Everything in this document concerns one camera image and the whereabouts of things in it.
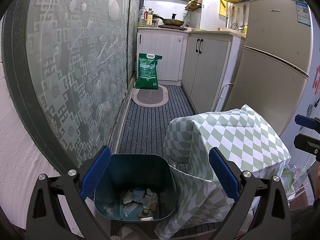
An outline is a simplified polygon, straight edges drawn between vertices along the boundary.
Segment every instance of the trash can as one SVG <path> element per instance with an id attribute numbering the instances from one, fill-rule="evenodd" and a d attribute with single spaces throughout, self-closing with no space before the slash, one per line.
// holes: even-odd
<path id="1" fill-rule="evenodd" d="M 122 197 L 130 190 L 150 190 L 157 194 L 155 212 L 143 215 L 143 204 L 131 201 L 136 206 L 129 215 Z M 152 217 L 153 221 L 167 218 L 175 209 L 176 186 L 167 161 L 151 154 L 115 154 L 103 174 L 94 194 L 94 205 L 104 217 L 113 220 L 145 222 L 141 218 Z"/>

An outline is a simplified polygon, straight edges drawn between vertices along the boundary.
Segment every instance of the striped carpet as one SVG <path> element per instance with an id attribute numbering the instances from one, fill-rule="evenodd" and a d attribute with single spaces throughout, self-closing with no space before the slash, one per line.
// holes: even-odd
<path id="1" fill-rule="evenodd" d="M 126 154 L 157 154 L 165 158 L 170 165 L 176 165 L 180 171 L 188 173 L 186 164 L 177 164 L 169 159 L 163 149 L 163 141 L 168 124 L 177 117 L 194 115 L 194 111 L 182 87 L 165 85 L 169 92 L 169 101 L 160 107 L 138 106 L 131 100 L 124 123 L 123 136 L 120 139 L 118 153 Z M 119 229 L 125 223 L 112 220 L 111 235 L 117 236 Z M 137 224 L 149 235 L 157 239 L 153 228 L 156 223 Z M 172 238 L 192 236 L 215 229 L 219 223 L 203 224 L 196 227 L 179 230 Z"/>

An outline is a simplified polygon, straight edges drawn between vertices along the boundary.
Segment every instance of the checkered tablecloth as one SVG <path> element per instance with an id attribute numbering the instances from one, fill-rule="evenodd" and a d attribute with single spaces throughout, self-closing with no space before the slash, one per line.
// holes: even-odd
<path id="1" fill-rule="evenodd" d="M 164 147 L 173 161 L 188 165 L 189 174 L 171 167 L 177 204 L 174 214 L 155 228 L 160 239 L 169 239 L 182 228 L 220 222 L 233 205 L 209 164 L 211 148 L 218 147 L 241 171 L 259 178 L 280 176 L 291 158 L 272 127 L 247 105 L 172 120 Z M 255 198 L 252 208 L 258 201 Z"/>

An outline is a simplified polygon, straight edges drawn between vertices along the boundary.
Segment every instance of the refrigerator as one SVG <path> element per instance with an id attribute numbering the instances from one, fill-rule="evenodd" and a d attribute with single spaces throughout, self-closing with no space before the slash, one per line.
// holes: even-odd
<path id="1" fill-rule="evenodd" d="M 247 104 L 281 135 L 309 78 L 310 11 L 300 0 L 250 0 L 249 8 L 243 54 L 224 110 Z"/>

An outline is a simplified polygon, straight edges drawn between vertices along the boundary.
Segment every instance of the silver bolt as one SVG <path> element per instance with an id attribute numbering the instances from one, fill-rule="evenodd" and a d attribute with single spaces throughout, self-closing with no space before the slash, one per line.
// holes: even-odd
<path id="1" fill-rule="evenodd" d="M 250 178 L 251 177 L 251 172 L 250 171 L 244 171 L 243 172 L 243 176 L 245 176 L 246 178 Z"/>
<path id="2" fill-rule="evenodd" d="M 45 174 L 40 174 L 38 177 L 39 180 L 44 180 L 45 179 Z"/>
<path id="3" fill-rule="evenodd" d="M 77 174 L 77 171 L 76 170 L 70 170 L 70 171 L 68 171 L 68 175 L 69 176 L 74 176 L 74 175 L 76 175 Z"/>
<path id="4" fill-rule="evenodd" d="M 276 182 L 278 182 L 278 181 L 280 180 L 279 176 L 276 176 L 276 175 L 273 176 L 272 178 L 273 178 L 273 180 L 276 181 Z"/>

